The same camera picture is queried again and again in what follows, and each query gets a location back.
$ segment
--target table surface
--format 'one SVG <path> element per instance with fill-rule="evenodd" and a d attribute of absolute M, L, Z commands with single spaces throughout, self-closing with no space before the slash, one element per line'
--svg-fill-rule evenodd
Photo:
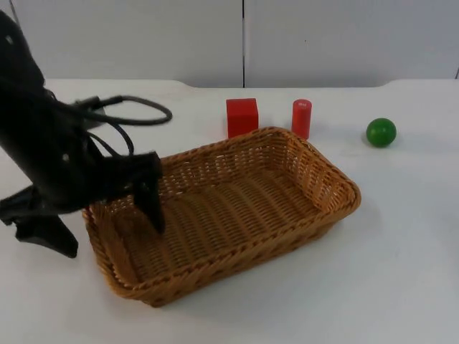
<path fill-rule="evenodd" d="M 162 309 L 115 296 L 80 214 L 63 220 L 76 259 L 0 228 L 3 343 L 453 343 L 459 318 L 459 82 L 398 80 L 375 88 L 198 89 L 153 80 L 49 80 L 59 99 L 132 94 L 171 108 L 154 128 L 125 127 L 160 156 L 225 138 L 227 98 L 256 97 L 260 126 L 289 128 L 292 102 L 313 103 L 310 142 L 360 187 L 362 203 L 322 240 Z M 147 118 L 140 105 L 108 114 Z M 379 117 L 398 136 L 369 147 Z M 126 151 L 112 128 L 94 130 Z M 3 151 L 1 197 L 29 181 Z"/>

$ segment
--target woven basket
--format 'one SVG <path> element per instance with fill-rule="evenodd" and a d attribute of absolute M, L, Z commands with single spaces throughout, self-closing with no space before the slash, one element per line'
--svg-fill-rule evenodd
<path fill-rule="evenodd" d="M 162 159 L 159 236 L 131 196 L 84 211 L 108 284 L 159 307 L 320 238 L 360 204 L 312 145 L 265 128 Z"/>

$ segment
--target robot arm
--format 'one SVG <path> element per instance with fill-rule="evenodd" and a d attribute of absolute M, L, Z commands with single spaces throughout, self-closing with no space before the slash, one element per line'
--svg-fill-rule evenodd
<path fill-rule="evenodd" d="M 0 220 L 16 225 L 19 241 L 33 242 L 76 257 L 77 241 L 58 215 L 133 194 L 135 205 L 155 229 L 164 231 L 158 197 L 161 161 L 155 152 L 133 155 L 132 142 L 119 125 L 169 122 L 171 112 L 141 98 L 67 105 L 44 88 L 44 78 L 20 28 L 0 11 L 0 146 L 29 177 L 32 185 L 0 201 Z M 155 120 L 128 120 L 94 113 L 125 100 L 163 112 Z M 88 133 L 87 121 L 113 125 L 130 146 L 129 156 L 104 157 Z"/>

